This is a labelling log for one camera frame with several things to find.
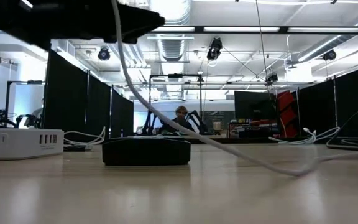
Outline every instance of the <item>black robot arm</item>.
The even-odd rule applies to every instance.
[[[208,132],[208,127],[204,124],[204,122],[201,120],[200,116],[198,115],[197,111],[192,111],[187,114],[186,121],[188,122],[190,120],[193,121],[193,123],[197,126],[198,131],[200,134],[205,134]]]

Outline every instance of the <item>ceiling light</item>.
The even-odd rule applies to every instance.
[[[278,32],[279,27],[204,27],[204,32]]]
[[[194,40],[194,37],[148,36],[148,40]]]
[[[188,26],[162,26],[152,32],[194,32],[195,27]]]
[[[288,32],[354,32],[358,33],[358,27],[290,27]]]

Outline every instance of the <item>metal frame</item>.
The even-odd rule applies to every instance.
[[[185,31],[175,30],[174,27],[194,28]],[[205,28],[240,28],[238,31],[205,31]],[[277,28],[277,31],[269,31],[269,29]],[[292,28],[301,29],[323,29],[319,31],[291,31]],[[162,26],[153,30],[150,34],[280,34],[280,35],[358,35],[358,32],[334,31],[335,29],[354,29],[358,26],[334,27],[334,26]]]
[[[167,77],[169,75],[151,75],[150,77]],[[201,77],[201,75],[183,75],[184,77]],[[110,85],[128,85],[127,82],[105,82]],[[322,82],[273,82],[274,85],[315,85]],[[133,85],[260,85],[265,86],[265,82],[249,81],[249,82],[152,82],[151,78],[148,82],[132,82]]]
[[[183,78],[183,77],[197,77],[200,82],[200,118],[203,120],[203,102],[202,102],[202,75],[184,75],[184,74],[172,74],[172,75],[150,75],[149,77],[149,103],[152,103],[152,79],[154,77],[168,77],[168,78]]]
[[[9,97],[11,96],[11,85],[13,83],[24,83],[26,85],[41,85],[43,83],[46,83],[42,80],[29,80],[29,81],[7,81],[6,85],[6,99],[5,99],[5,116],[7,117],[8,109],[9,109]]]

